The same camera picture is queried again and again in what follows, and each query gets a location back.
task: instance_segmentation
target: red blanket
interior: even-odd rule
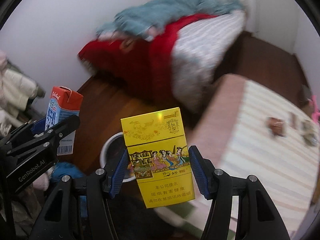
[[[91,41],[79,52],[81,60],[123,78],[128,92],[140,98],[166,101],[172,98],[171,51],[184,26],[201,19],[214,18],[207,14],[182,17],[168,24],[165,32],[151,43],[137,40],[133,49],[121,49],[122,41]]]

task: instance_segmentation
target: milk carton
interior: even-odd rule
[[[66,87],[53,87],[49,101],[45,129],[49,129],[58,122],[75,114],[79,116],[80,106],[83,96]],[[76,131],[60,141],[57,155],[67,155],[73,153],[73,143]]]

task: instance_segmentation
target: door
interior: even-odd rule
[[[257,0],[256,38],[293,53],[297,29],[295,0]]]

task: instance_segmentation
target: bed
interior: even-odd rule
[[[236,10],[179,31],[172,50],[172,93],[191,112],[200,110],[214,70],[244,26],[245,12]]]
[[[128,45],[123,39],[97,39],[89,42],[79,52],[79,57],[86,64],[123,78],[134,96],[155,101],[173,97],[190,112],[198,113],[213,82],[215,69],[245,24],[246,10],[237,9],[181,28],[170,51],[170,45],[155,45],[157,37],[152,42],[130,39]],[[167,27],[162,36],[166,36]],[[170,42],[170,37],[165,40],[165,43]]]

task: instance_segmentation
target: pink clip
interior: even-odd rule
[[[318,105],[317,105],[317,96],[312,96],[309,103],[310,103],[311,106],[313,105],[313,107],[314,107],[314,112],[311,115],[312,120],[316,124],[319,124],[320,112],[319,112]]]

